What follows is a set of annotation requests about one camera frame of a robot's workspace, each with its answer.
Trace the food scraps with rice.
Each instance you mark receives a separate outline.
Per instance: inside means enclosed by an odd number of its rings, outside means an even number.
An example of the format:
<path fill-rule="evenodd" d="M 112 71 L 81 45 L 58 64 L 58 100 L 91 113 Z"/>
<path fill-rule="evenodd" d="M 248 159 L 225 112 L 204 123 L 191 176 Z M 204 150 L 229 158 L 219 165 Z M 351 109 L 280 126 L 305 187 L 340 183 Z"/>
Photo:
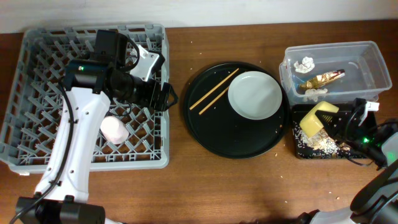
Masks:
<path fill-rule="evenodd" d="M 299 159 L 350 159 L 358 158 L 347 145 L 338 144 L 324 129 L 308 138 L 297 124 L 293 127 L 295 154 Z"/>

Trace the yellow bowl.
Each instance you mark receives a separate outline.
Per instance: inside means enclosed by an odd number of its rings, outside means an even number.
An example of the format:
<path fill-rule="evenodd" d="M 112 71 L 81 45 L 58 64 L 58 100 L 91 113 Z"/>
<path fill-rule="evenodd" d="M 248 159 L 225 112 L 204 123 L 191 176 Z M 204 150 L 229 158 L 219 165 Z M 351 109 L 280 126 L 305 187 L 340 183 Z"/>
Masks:
<path fill-rule="evenodd" d="M 321 101 L 317 105 L 315 105 L 299 123 L 299 126 L 308 138 L 311 138 L 312 136 L 316 135 L 316 133 L 318 133 L 321 129 L 323 129 L 322 122 L 315 114 L 317 111 L 337 113 L 339 111 L 339 107 L 326 101 Z"/>

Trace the white tissue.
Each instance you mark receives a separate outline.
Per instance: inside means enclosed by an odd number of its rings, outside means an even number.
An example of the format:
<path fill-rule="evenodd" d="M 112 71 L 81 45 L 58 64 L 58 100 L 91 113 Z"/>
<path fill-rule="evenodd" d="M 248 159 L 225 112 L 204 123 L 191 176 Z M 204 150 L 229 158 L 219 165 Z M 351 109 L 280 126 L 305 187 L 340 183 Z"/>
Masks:
<path fill-rule="evenodd" d="M 308 101 L 310 101 L 310 102 L 317 102 L 318 101 L 318 95 L 321 95 L 321 94 L 325 94 L 325 93 L 327 93 L 328 92 L 328 90 L 326 89 L 326 88 L 324 88 L 324 89 L 308 89 L 308 90 L 306 90 L 305 91 L 305 96 L 304 96 L 304 98 L 303 98 L 303 101 L 304 102 L 308 102 Z"/>
<path fill-rule="evenodd" d="M 311 57 L 304 57 L 301 63 L 298 61 L 294 63 L 294 68 L 298 73 L 308 73 L 315 68 L 315 64 Z"/>

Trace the gold foil wrapper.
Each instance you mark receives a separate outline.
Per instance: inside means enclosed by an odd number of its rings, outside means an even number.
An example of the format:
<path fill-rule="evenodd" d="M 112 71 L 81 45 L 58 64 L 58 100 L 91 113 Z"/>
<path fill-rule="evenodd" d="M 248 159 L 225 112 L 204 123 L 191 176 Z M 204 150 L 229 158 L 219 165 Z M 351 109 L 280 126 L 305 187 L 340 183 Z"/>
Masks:
<path fill-rule="evenodd" d="M 344 76 L 345 76 L 345 70 L 343 69 L 335 70 L 332 72 L 326 72 L 305 81 L 303 84 L 299 85 L 299 88 L 302 90 L 318 89 Z"/>

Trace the pink plastic cup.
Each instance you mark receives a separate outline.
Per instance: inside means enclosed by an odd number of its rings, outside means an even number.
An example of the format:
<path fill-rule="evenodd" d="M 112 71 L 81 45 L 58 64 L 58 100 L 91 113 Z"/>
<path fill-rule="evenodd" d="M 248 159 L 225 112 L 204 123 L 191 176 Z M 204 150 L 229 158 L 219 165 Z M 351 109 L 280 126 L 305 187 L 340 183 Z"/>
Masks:
<path fill-rule="evenodd" d="M 115 145 L 123 143 L 129 136 L 125 124 L 114 116 L 106 116 L 101 123 L 100 131 L 108 142 Z"/>

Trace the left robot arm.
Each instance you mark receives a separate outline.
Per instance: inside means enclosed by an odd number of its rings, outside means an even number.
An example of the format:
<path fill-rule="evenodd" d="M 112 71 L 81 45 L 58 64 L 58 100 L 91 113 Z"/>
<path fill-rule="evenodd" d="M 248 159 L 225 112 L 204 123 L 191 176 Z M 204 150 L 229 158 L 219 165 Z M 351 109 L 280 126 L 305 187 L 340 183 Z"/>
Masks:
<path fill-rule="evenodd" d="M 88 203 L 93 151 L 113 99 L 156 111 L 178 101 L 171 84 L 152 78 L 165 62 L 115 31 L 99 30 L 92 52 L 69 61 L 58 81 L 62 117 L 50 161 L 33 197 L 20 197 L 23 223 L 108 223 L 105 209 Z"/>

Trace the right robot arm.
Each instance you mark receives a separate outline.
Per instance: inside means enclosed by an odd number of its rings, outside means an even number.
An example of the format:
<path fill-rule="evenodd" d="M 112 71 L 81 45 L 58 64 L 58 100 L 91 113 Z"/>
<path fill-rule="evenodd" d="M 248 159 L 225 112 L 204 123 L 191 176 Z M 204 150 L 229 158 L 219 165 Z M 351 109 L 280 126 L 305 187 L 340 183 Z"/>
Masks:
<path fill-rule="evenodd" d="M 351 205 L 332 212 L 302 213 L 295 223 L 397 223 L 397 120 L 373 127 L 359 125 L 353 114 L 343 124 L 325 123 L 330 136 L 364 154 L 383 171 L 363 187 Z"/>

